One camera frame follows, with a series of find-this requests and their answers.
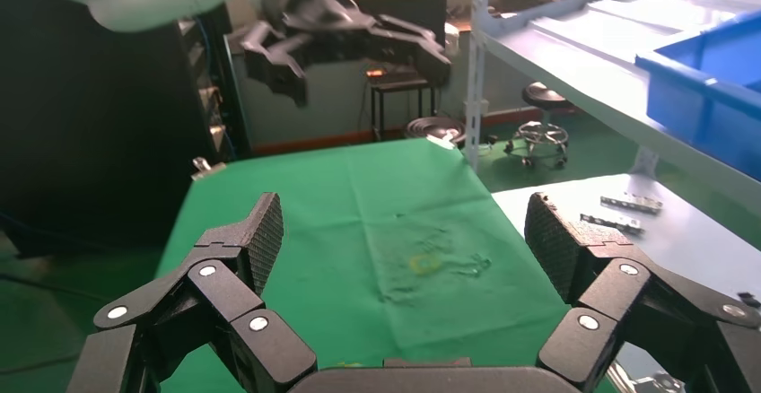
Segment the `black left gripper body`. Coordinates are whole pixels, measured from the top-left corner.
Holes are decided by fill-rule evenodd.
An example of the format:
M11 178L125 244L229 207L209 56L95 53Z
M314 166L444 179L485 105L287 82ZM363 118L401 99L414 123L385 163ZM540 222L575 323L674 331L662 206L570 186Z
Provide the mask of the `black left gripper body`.
M312 43L306 64L327 64L365 59L366 45L356 14L362 13L354 0L261 0L266 22L276 31L291 36L310 34Z

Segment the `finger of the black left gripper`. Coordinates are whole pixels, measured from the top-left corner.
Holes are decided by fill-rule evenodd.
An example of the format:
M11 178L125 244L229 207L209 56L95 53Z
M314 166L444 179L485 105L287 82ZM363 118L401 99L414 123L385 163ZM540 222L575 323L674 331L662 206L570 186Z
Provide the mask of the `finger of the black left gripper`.
M373 61L413 68L430 84L447 84L451 61L432 31L381 14L357 13L366 45L363 56Z
M255 22L241 41L248 78L263 83L275 95L289 98L297 107L305 107L304 53L311 43L310 34L287 36L268 22Z

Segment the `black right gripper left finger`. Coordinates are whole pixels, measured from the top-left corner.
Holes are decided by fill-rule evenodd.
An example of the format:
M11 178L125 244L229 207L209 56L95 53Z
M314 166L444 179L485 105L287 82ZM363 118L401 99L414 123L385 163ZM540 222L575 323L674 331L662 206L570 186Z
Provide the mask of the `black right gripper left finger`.
M283 237L275 193L243 220L205 231L168 274L96 313L68 390L157 392L203 346L244 390L290 390L317 357L262 297Z

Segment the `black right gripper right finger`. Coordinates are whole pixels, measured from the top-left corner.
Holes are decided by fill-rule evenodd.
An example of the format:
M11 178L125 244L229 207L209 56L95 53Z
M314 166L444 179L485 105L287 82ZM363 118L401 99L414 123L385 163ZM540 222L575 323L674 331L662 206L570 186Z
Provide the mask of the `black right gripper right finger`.
M590 392L631 344L689 392L759 391L760 317L747 304L659 266L619 230L565 218L541 192L524 238L569 307L539 367Z

